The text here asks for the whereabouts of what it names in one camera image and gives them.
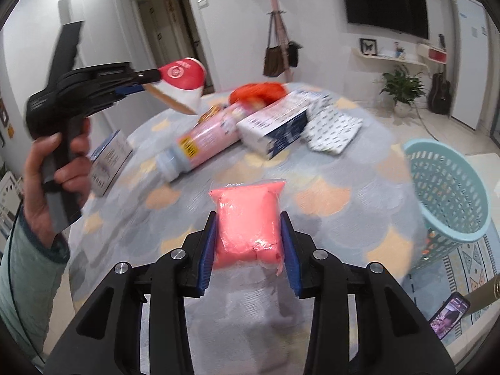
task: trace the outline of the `brown bag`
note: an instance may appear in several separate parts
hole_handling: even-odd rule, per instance
[[[271,34],[273,32],[275,13],[271,13],[271,19],[269,20],[269,34],[267,36],[267,49],[266,58],[264,59],[264,72],[263,75],[267,77],[278,77],[284,72],[283,55],[281,52],[281,47],[273,46],[271,47]],[[274,36],[276,37],[276,43],[278,43],[278,32],[276,30],[276,24],[274,24]]]

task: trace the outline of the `smartphone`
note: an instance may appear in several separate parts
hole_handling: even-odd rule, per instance
[[[429,324],[440,340],[444,339],[446,334],[455,327],[470,307],[471,303],[460,293],[452,293],[441,309],[429,320]]]

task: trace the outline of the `sleeve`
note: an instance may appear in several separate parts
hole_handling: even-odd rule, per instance
[[[31,359],[37,357],[37,352],[42,354],[53,299],[68,260],[69,248],[64,237],[58,234],[51,249],[45,248],[29,228],[21,208],[0,264],[0,317]],[[9,271],[20,319],[37,352],[29,343],[14,309]]]

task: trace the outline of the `white cabinet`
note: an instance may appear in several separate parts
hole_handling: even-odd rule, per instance
[[[476,0],[454,0],[457,23],[456,88],[451,116],[478,127],[488,78],[488,28]]]

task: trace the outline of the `pink bottle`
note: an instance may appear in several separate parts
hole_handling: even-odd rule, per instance
[[[204,161],[239,141],[236,124],[261,109],[260,103],[237,102],[179,137],[169,149],[156,156],[167,181],[200,166]]]

